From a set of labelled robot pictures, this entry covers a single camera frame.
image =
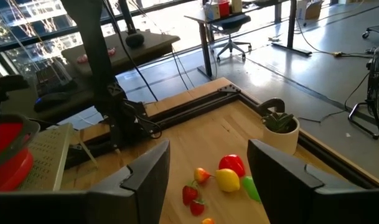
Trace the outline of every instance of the electric fan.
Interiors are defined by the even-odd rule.
[[[379,47],[376,48],[371,61],[367,63],[369,69],[367,99],[365,102],[358,103],[354,106],[349,115],[349,121],[357,125],[368,134],[372,135],[373,139],[379,138]],[[361,124],[353,120],[353,115],[358,110],[359,106],[367,105],[368,112],[375,118],[375,124],[378,128],[378,134],[371,132],[369,129],[363,127]]]

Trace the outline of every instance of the green pepper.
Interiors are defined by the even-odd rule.
[[[252,177],[247,176],[243,178],[242,184],[251,199],[257,202],[261,202],[260,196],[258,195],[258,191],[257,191],[256,185],[253,182]]]

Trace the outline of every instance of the fan stand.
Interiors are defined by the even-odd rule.
[[[358,107],[362,106],[362,105],[367,105],[367,106],[369,106],[372,109],[373,116],[375,117],[375,121],[376,121],[376,126],[378,128],[378,134],[375,134],[375,133],[371,132],[369,129],[363,127],[361,124],[359,124],[358,122],[356,122],[356,121],[353,120],[353,116],[354,116],[355,112],[357,112]],[[378,139],[379,138],[379,118],[378,118],[377,110],[376,110],[376,107],[375,107],[375,104],[374,104],[373,100],[365,100],[365,102],[363,102],[363,103],[356,104],[353,107],[353,109],[352,109],[352,111],[351,111],[351,113],[349,115],[349,121],[351,123],[355,124],[356,126],[358,126],[360,129],[366,131],[368,134],[370,134],[373,137],[373,139]]]

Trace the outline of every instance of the toy food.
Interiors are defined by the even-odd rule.
[[[224,192],[234,192],[240,189],[239,177],[231,169],[220,169],[215,171],[215,180]]]
[[[261,202],[260,196],[258,195],[258,191],[257,191],[256,185],[253,182],[252,177],[247,176],[243,178],[242,184],[251,199],[257,202]]]
[[[182,202],[184,205],[189,205],[193,200],[197,199],[199,191],[193,185],[186,185],[182,189]]]
[[[201,200],[193,200],[190,203],[190,212],[194,216],[201,215],[204,212],[204,203]]]
[[[222,157],[218,169],[231,169],[238,174],[239,177],[245,175],[245,166],[243,165],[242,159],[238,155],[231,154]]]
[[[211,175],[203,168],[196,168],[194,172],[194,179],[198,184],[205,183]]]
[[[214,223],[214,220],[212,220],[211,218],[205,218],[202,221],[202,224],[215,224],[215,223]]]

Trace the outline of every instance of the white plant pot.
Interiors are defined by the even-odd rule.
[[[297,127],[294,131],[284,134],[272,132],[264,125],[261,140],[276,149],[293,155],[296,152],[300,132],[300,122],[296,118],[293,120],[297,123]]]

